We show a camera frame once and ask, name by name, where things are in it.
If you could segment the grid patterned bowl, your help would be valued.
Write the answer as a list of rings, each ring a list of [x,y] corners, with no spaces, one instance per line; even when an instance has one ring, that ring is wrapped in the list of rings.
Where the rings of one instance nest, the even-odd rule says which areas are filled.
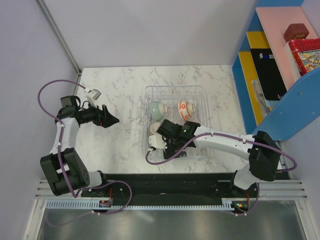
[[[157,130],[160,125],[161,125],[161,122],[159,121],[152,123],[147,130],[147,136],[149,137],[152,135],[158,135],[159,133],[157,133]]]

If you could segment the orange patterned bowl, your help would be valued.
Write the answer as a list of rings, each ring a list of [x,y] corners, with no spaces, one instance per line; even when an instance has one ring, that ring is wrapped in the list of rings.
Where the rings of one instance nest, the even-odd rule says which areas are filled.
[[[178,103],[178,112],[180,117],[186,122],[193,117],[194,113],[196,112],[196,107],[189,101],[181,100]]]

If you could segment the green glass bowl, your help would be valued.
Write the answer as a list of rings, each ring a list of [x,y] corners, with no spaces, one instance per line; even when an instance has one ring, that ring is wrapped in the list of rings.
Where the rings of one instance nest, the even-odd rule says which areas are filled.
[[[150,102],[149,110],[152,118],[157,122],[160,122],[166,116],[168,111],[167,105],[157,100]]]

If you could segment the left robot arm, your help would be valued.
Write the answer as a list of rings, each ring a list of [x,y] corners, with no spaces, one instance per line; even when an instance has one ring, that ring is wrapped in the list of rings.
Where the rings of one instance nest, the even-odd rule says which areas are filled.
[[[89,104],[88,108],[81,109],[80,98],[75,95],[62,97],[60,101],[62,108],[55,120],[57,133],[54,145],[49,154],[40,159],[50,189],[55,196],[61,196],[92,188],[95,194],[104,197],[109,193],[110,185],[100,170],[88,171],[76,151],[76,138],[83,124],[93,123],[108,128],[120,120],[104,104],[102,108]]]

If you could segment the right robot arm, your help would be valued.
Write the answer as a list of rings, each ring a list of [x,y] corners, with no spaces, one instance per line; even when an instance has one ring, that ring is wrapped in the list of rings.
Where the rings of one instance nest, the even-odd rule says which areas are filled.
[[[186,121],[179,125],[168,119],[162,121],[156,132],[177,152],[185,148],[207,148],[247,160],[248,163],[233,174],[229,184],[229,191],[235,197],[242,196],[259,181],[272,182],[276,178],[281,153],[267,132],[237,135],[214,131],[197,122]]]

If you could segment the yellow black panel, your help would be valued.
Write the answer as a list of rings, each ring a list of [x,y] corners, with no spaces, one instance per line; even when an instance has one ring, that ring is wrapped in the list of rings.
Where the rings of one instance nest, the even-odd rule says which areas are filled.
[[[238,52],[238,57],[242,53],[250,52],[251,49],[270,49],[270,44],[267,40],[266,34],[264,31],[247,31],[244,35],[244,39],[240,46],[240,50]]]

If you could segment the blue shelf unit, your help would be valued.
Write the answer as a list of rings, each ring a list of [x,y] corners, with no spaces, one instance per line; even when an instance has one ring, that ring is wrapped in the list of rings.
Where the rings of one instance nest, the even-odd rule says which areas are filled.
[[[274,139],[286,141],[317,119],[320,115],[320,71],[302,76],[287,89],[279,103],[262,117],[251,81],[257,77],[250,52],[238,53],[248,31],[264,31],[256,12],[258,7],[301,7],[309,26],[309,38],[320,36],[320,2],[318,0],[259,0],[244,27],[232,73],[246,133],[265,131]]]

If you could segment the pink board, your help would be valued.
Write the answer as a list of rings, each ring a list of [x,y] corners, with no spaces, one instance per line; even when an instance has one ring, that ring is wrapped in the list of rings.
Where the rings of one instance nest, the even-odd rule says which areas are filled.
[[[294,79],[285,52],[286,41],[283,35],[290,24],[303,23],[308,27],[310,23],[300,6],[257,7],[256,13],[288,90],[294,84]]]

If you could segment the red game box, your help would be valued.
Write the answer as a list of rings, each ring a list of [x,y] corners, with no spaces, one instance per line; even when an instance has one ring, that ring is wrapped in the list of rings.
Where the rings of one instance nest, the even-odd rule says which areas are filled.
[[[292,39],[289,49],[301,76],[320,67],[320,39]]]

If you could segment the dark red box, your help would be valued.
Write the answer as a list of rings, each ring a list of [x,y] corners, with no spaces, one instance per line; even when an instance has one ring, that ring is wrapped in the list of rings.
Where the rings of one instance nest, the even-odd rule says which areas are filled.
[[[295,39],[305,39],[309,35],[309,30],[304,23],[292,23],[283,34],[286,42]]]

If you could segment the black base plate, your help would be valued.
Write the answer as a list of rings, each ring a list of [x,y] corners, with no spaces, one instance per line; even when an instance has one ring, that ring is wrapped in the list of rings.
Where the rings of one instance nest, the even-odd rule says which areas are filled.
[[[82,197],[107,198],[118,204],[219,204],[223,199],[257,196],[253,184],[247,190],[231,185],[233,173],[103,174],[102,189],[84,191]]]

